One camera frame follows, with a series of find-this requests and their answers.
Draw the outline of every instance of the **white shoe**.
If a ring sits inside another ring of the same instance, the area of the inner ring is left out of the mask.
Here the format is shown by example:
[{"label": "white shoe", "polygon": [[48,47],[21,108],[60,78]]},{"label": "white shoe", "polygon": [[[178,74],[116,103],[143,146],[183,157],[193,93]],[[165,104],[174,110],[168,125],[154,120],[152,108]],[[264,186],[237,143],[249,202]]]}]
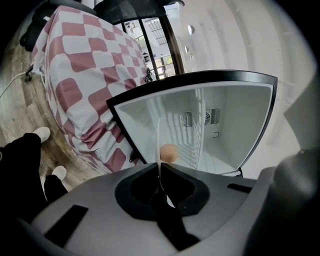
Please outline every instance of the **white shoe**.
[{"label": "white shoe", "polygon": [[33,134],[36,134],[40,137],[41,139],[41,143],[45,142],[47,139],[49,139],[51,131],[48,127],[40,127],[38,129],[36,129]]},{"label": "white shoe", "polygon": [[52,175],[57,176],[61,181],[66,177],[66,174],[67,170],[62,165],[56,167],[52,172]]}]

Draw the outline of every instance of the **checkered tablecloth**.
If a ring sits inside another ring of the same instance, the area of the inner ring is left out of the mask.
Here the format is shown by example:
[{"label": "checkered tablecloth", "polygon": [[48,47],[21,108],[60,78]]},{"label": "checkered tablecloth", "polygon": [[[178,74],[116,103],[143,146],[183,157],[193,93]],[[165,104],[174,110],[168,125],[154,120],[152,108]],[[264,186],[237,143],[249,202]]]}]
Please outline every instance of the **checkered tablecloth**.
[{"label": "checkered tablecloth", "polygon": [[144,84],[138,43],[86,12],[60,6],[33,50],[34,72],[45,75],[46,97],[67,143],[104,174],[139,164],[113,121],[106,100]]}]

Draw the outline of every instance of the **brown egg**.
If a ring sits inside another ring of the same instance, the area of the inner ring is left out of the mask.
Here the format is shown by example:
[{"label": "brown egg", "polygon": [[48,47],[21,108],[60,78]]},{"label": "brown egg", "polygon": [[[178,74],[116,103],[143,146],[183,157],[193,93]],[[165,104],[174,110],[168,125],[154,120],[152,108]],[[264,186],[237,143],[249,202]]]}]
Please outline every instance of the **brown egg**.
[{"label": "brown egg", "polygon": [[172,163],[178,158],[178,148],[174,144],[165,144],[160,147],[160,159],[166,163]]}]

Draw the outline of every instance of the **table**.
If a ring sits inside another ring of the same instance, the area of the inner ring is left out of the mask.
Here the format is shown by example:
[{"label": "table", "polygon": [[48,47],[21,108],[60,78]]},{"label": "table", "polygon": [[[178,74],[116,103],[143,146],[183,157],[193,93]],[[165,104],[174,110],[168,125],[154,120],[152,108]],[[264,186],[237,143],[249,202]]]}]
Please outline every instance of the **table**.
[{"label": "table", "polygon": [[141,47],[89,13],[60,6],[33,49],[33,72],[67,143],[100,174],[139,165],[106,100],[145,83]]}]

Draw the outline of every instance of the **person's leg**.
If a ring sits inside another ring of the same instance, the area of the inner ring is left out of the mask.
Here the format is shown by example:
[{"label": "person's leg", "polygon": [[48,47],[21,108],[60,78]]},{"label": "person's leg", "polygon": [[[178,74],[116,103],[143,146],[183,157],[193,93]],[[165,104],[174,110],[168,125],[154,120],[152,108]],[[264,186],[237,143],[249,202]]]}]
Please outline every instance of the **person's leg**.
[{"label": "person's leg", "polygon": [[6,202],[5,211],[29,223],[48,204],[39,176],[40,148],[44,139],[43,136],[26,133],[0,149],[1,194]]},{"label": "person's leg", "polygon": [[63,166],[58,166],[52,172],[52,175],[47,175],[44,182],[44,193],[49,204],[68,193],[62,180],[66,176],[66,169]]}]

